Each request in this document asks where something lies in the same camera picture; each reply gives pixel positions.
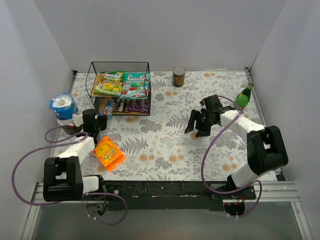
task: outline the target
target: table surface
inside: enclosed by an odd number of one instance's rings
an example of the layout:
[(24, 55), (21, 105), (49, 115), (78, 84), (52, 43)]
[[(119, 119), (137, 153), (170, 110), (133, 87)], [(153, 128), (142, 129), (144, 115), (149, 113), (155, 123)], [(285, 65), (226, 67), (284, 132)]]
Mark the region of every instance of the table surface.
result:
[[(79, 111), (93, 108), (86, 92), (86, 73), (78, 73), (71, 94)], [(95, 74), (88, 76), (91, 89)], [(214, 125), (211, 136), (195, 138), (196, 130), (184, 134), (192, 109), (200, 110), (199, 101), (213, 94), (235, 99), (247, 86), (244, 71), (190, 71), (183, 87), (172, 85), (171, 71), (151, 72), (150, 116), (112, 116), (101, 137), (109, 136), (123, 151), (126, 160), (112, 172), (90, 153), (81, 164), (83, 175), (100, 174), (105, 180), (200, 181), (203, 155), (215, 135), (222, 129)], [(245, 117), (262, 124), (254, 97), (244, 109)], [(224, 106), (232, 105), (221, 99)], [(58, 139), (65, 138), (61, 130)], [(68, 147), (56, 147), (54, 156)], [(210, 181), (225, 181), (247, 162), (243, 140), (227, 130), (211, 148), (205, 161), (204, 176)], [(260, 178), (276, 181), (272, 171)]]

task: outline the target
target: green snack package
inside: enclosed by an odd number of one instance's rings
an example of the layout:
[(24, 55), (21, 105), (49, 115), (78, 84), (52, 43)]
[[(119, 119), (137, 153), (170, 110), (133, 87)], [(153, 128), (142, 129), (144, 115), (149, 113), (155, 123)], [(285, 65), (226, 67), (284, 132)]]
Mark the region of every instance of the green snack package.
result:
[(150, 74), (126, 72), (120, 99), (147, 99)]
[(94, 94), (119, 97), (122, 92), (122, 84), (125, 78), (124, 71), (112, 71), (97, 74), (95, 80), (98, 81), (94, 88)]

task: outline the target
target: wire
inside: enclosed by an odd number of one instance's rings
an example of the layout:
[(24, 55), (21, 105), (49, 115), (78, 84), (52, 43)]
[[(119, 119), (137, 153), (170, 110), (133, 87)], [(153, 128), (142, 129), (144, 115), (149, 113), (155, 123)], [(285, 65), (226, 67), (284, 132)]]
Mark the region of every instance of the wire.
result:
[[(85, 140), (87, 137), (88, 137), (88, 133), (83, 131), (83, 132), (78, 132), (78, 133), (75, 133), (71, 136), (68, 136), (62, 140), (58, 140), (58, 141), (52, 141), (52, 140), (49, 140), (47, 139), (47, 135), (48, 133), (50, 133), (51, 131), (55, 130), (55, 129), (59, 129), (59, 128), (63, 128), (63, 127), (69, 127), (69, 125), (61, 125), (61, 126), (56, 126), (54, 128), (51, 128), (49, 129), (45, 135), (44, 135), (44, 138), (45, 140), (48, 142), (48, 143), (60, 143), (62, 141), (65, 141), (65, 140), (68, 140), (70, 138), (73, 138), (75, 136), (78, 136), (79, 134), (84, 134), (84, 137), (81, 138), (80, 141), (83, 141)], [(39, 147), (39, 148), (36, 148), (32, 151), (29, 151), (27, 152), (25, 155), (23, 155), (19, 161), (15, 164), (14, 168), (13, 168), (13, 171), (12, 171), (12, 175), (11, 175), (11, 184), (12, 184), (12, 188), (13, 188), (13, 191), (15, 193), (15, 195), (22, 201), (24, 202), (25, 204), (29, 204), (29, 205), (32, 205), (32, 206), (48, 206), (48, 205), (53, 205), (53, 204), (58, 204), (58, 203), (61, 203), (60, 201), (53, 201), (53, 202), (44, 202), (44, 203), (35, 203), (35, 202), (31, 202), (31, 201), (28, 201), (26, 200), (25, 198), (23, 198), (20, 193), (18, 192), (17, 190), (17, 187), (16, 187), (16, 182), (15, 182), (15, 177), (16, 177), (16, 171), (17, 171), (17, 168), (19, 167), (19, 165), (21, 164), (21, 162), (26, 158), (28, 157), (29, 155), (35, 153), (35, 152), (38, 152), (40, 150), (44, 150), (44, 149), (51, 149), (51, 148), (56, 148), (56, 147), (62, 147), (62, 146), (68, 146), (68, 145), (72, 145), (72, 144), (77, 144), (78, 141), (72, 141), (72, 142), (68, 142), (68, 143), (61, 143), (61, 144), (56, 144), (56, 145), (50, 145), (50, 146), (42, 146), (42, 147)]]
[(125, 219), (125, 217), (127, 216), (128, 205), (127, 205), (126, 200), (124, 200), (124, 198), (123, 198), (122, 196), (119, 196), (119, 195), (113, 194), (113, 193), (108, 193), (108, 192), (90, 192), (90, 193), (88, 193), (88, 195), (92, 195), (92, 196), (94, 196), (94, 195), (112, 196), (112, 197), (116, 197), (116, 198), (120, 199), (120, 200), (123, 202), (123, 204), (124, 204), (124, 214), (123, 214), (123, 216), (120, 218), (120, 220), (118, 220), (118, 221), (116, 221), (116, 222), (109, 222), (109, 221), (106, 221), (106, 220), (104, 220), (104, 219), (102, 219), (102, 218), (96, 217), (96, 216), (94, 216), (94, 215), (92, 215), (92, 214), (89, 214), (89, 213), (88, 213), (88, 210), (87, 210), (88, 216), (92, 217), (93, 219), (99, 220), (100, 222), (103, 222), (103, 223), (108, 224), (108, 225), (117, 225), (117, 224), (121, 223), (121, 222)]
[[(235, 101), (233, 101), (232, 99), (226, 97), (226, 96), (220, 96), (218, 95), (219, 98), (223, 98), (223, 99), (227, 99), (229, 100), (230, 102), (232, 102), (238, 109), (240, 109), (240, 112), (237, 116), (235, 116), (235, 118), (227, 125), (225, 126), (215, 137), (214, 139), (212, 140), (212, 142), (209, 144), (208, 148), (206, 149), (204, 155), (203, 155), (203, 159), (202, 159), (202, 163), (201, 163), (201, 178), (202, 178), (202, 182), (204, 184), (204, 186), (211, 192), (215, 193), (215, 194), (220, 194), (220, 195), (229, 195), (229, 194), (234, 194), (234, 193), (237, 193), (237, 192), (240, 192), (242, 191), (243, 189), (246, 189), (248, 188), (249, 186), (251, 186), (253, 183), (249, 183), (245, 186), (242, 186), (240, 188), (237, 188), (236, 190), (232, 190), (232, 191), (217, 191), (217, 190), (214, 190), (212, 189), (207, 183), (206, 183), (206, 180), (205, 180), (205, 176), (204, 176), (204, 168), (205, 168), (205, 161), (206, 161), (206, 157), (211, 149), (211, 147), (213, 146), (213, 144), (217, 141), (217, 139), (221, 136), (221, 134), (226, 131), (239, 117), (240, 117), (240, 114), (243, 114), (244, 111), (243, 109), (238, 105), (236, 104)], [(249, 213), (251, 213), (257, 206), (259, 200), (260, 200), (260, 197), (261, 197), (261, 193), (262, 193), (262, 185), (261, 185), (261, 182), (259, 180), (256, 180), (255, 182), (258, 182), (259, 185), (260, 185), (260, 194), (259, 194), (259, 197), (257, 198), (257, 201), (256, 203), (254, 204), (254, 206), (250, 209), (250, 211), (248, 211), (247, 213), (241, 215), (242, 217), (248, 215)]]
[[(68, 139), (71, 139), (75, 136), (78, 136), (78, 135), (84, 135), (83, 138), (81, 138), (79, 141), (83, 141), (85, 140), (87, 137), (88, 137), (88, 133), (85, 132), (85, 131), (82, 131), (82, 132), (78, 132), (78, 133), (75, 133), (71, 136), (68, 136), (64, 139), (61, 139), (61, 140), (56, 140), (56, 141), (52, 141), (52, 140), (49, 140), (47, 137), (48, 137), (48, 134), (55, 130), (55, 129), (60, 129), (60, 128), (64, 128), (64, 127), (70, 127), (69, 125), (61, 125), (61, 126), (56, 126), (56, 127), (53, 127), (51, 129), (49, 129), (45, 135), (44, 135), (44, 139), (48, 142), (48, 143), (51, 143), (51, 144), (56, 144), (56, 143), (60, 143), (60, 142), (63, 142), (65, 140), (68, 140)], [(15, 193), (15, 195), (22, 201), (24, 202), (25, 204), (29, 204), (29, 205), (32, 205), (32, 206), (49, 206), (49, 205), (54, 205), (54, 204), (58, 204), (58, 203), (61, 203), (61, 201), (52, 201), (52, 202), (43, 202), (43, 203), (35, 203), (35, 202), (31, 202), (31, 201), (28, 201), (26, 200), (25, 198), (23, 198), (20, 193), (18, 192), (17, 190), (17, 187), (16, 187), (16, 182), (15, 182), (15, 178), (16, 178), (16, 171), (19, 167), (19, 165), (21, 164), (21, 162), (26, 158), (28, 157), (29, 155), (35, 153), (35, 152), (38, 152), (40, 150), (44, 150), (44, 149), (51, 149), (51, 148), (56, 148), (56, 147), (63, 147), (63, 146), (68, 146), (68, 145), (73, 145), (73, 144), (77, 144), (78, 141), (72, 141), (72, 142), (67, 142), (67, 143), (61, 143), (61, 144), (56, 144), (56, 145), (50, 145), (50, 146), (43, 146), (43, 147), (39, 147), (39, 148), (36, 148), (32, 151), (29, 151), (28, 153), (26, 153), (25, 155), (23, 155), (19, 161), (15, 164), (14, 168), (13, 168), (13, 171), (12, 171), (12, 175), (11, 175), (11, 183), (12, 183), (12, 188), (13, 188), (13, 191)], [(107, 193), (107, 192), (91, 192), (91, 193), (88, 193), (87, 195), (92, 195), (92, 196), (95, 196), (95, 195), (105, 195), (106, 197), (107, 196), (113, 196), (113, 197), (117, 197), (119, 198), (121, 201), (123, 201), (124, 203), (124, 207), (125, 207), (125, 212), (124, 212), (124, 215), (122, 216), (122, 218), (117, 221), (117, 222), (108, 222), (108, 221), (105, 221), (103, 219), (99, 219), (95, 216), (92, 216), (90, 215), (90, 217), (93, 217), (94, 219), (97, 219), (105, 224), (108, 224), (108, 225), (117, 225), (119, 224), (120, 222), (122, 222), (126, 215), (127, 215), (127, 211), (128, 211), (128, 206), (127, 206), (127, 202), (119, 195), (116, 195), (116, 194), (113, 194), (113, 193)]]
[(238, 201), (234, 202), (233, 204), (234, 205), (238, 205), (238, 203), (240, 202), (241, 198), (242, 198), (242, 195), (239, 197)]
[(260, 201), (260, 198), (261, 198), (261, 195), (262, 195), (262, 184), (261, 182), (257, 179), (254, 181), (255, 183), (258, 183), (259, 186), (260, 186), (260, 191), (259, 191), (259, 195), (258, 195), (258, 198), (256, 199), (254, 205), (250, 208), (249, 211), (247, 211), (246, 213), (242, 214), (242, 215), (236, 215), (236, 216), (233, 216), (233, 215), (230, 215), (230, 214), (224, 214), (224, 213), (220, 213), (220, 212), (214, 212), (214, 211), (205, 211), (205, 213), (208, 213), (208, 214), (213, 214), (213, 215), (218, 215), (218, 216), (222, 216), (222, 217), (233, 217), (233, 218), (242, 218), (242, 217), (245, 217), (247, 215), (249, 215), (250, 213), (252, 213), (253, 210), (255, 210), (255, 208), (257, 207), (259, 201)]
[(243, 200), (242, 200), (241, 203), (243, 204), (243, 203), (245, 202), (245, 200), (246, 200), (246, 194), (244, 193), (244, 194), (243, 194)]

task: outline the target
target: snack bag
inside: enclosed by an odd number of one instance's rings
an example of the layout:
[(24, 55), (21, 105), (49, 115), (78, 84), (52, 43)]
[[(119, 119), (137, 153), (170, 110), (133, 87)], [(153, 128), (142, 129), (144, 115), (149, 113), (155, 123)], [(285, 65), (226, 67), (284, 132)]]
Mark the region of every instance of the snack bag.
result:
[(93, 154), (109, 172), (114, 170), (126, 159), (122, 151), (108, 136), (101, 139), (98, 146), (93, 150)]
[(147, 99), (150, 74), (126, 72), (122, 86), (121, 99)]
[(138, 112), (143, 114), (149, 113), (149, 105), (147, 99), (140, 99), (140, 100), (131, 100), (129, 112)]
[(124, 71), (102, 71), (96, 75), (95, 80), (98, 81), (94, 88), (94, 94), (119, 97), (122, 91), (122, 84), (125, 78)]
[(103, 112), (101, 112), (100, 114), (103, 116), (107, 116), (107, 118), (109, 119), (114, 110), (117, 108), (118, 104), (119, 103), (117, 101), (107, 100)]

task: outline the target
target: blue container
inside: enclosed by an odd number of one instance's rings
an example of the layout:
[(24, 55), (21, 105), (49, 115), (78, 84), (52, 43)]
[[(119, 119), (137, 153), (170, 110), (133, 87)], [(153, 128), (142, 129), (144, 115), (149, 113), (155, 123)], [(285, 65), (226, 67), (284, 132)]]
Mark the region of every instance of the blue container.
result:
[(68, 93), (59, 93), (50, 101), (50, 109), (59, 120), (72, 119), (72, 115), (78, 112), (78, 106), (74, 98)]

